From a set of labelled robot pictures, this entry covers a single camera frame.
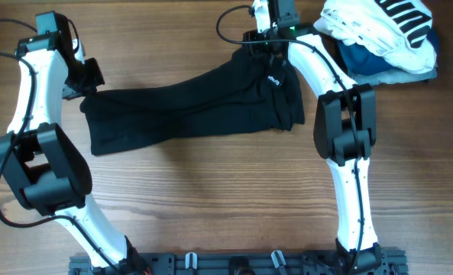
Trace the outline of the black t-shirt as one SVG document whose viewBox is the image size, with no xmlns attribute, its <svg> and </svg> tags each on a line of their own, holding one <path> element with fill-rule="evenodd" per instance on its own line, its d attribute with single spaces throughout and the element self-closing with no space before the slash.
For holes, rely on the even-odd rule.
<svg viewBox="0 0 453 275">
<path fill-rule="evenodd" d="M 201 76 L 159 88 L 98 92 L 86 97 L 80 110 L 96 156 L 174 138 L 289 131 L 305 122 L 290 62 L 244 48 Z"/>
</svg>

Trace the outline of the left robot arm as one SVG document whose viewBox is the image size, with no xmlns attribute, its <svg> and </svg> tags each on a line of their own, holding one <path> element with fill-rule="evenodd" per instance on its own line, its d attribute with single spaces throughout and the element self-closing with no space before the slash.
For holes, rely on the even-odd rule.
<svg viewBox="0 0 453 275">
<path fill-rule="evenodd" d="M 104 79 L 86 59 L 74 23 L 36 16 L 33 37 L 11 55 L 21 70 L 15 115 L 0 136 L 0 221 L 13 228 L 61 224 L 89 256 L 92 274 L 151 274 L 151 266 L 95 202 L 89 166 L 61 128 L 62 102 L 91 95 Z"/>
</svg>

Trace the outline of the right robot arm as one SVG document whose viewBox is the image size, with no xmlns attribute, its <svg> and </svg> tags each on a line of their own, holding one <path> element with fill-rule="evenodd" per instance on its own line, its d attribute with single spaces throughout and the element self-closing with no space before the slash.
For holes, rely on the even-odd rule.
<svg viewBox="0 0 453 275">
<path fill-rule="evenodd" d="M 358 85 L 330 56 L 322 35 L 302 24 L 291 1 L 255 1 L 249 13 L 256 31 L 244 35 L 252 49 L 284 55 L 317 98 L 313 140 L 332 174 L 338 208 L 337 274 L 385 274 L 368 190 L 368 168 L 376 141 L 375 92 Z"/>
</svg>

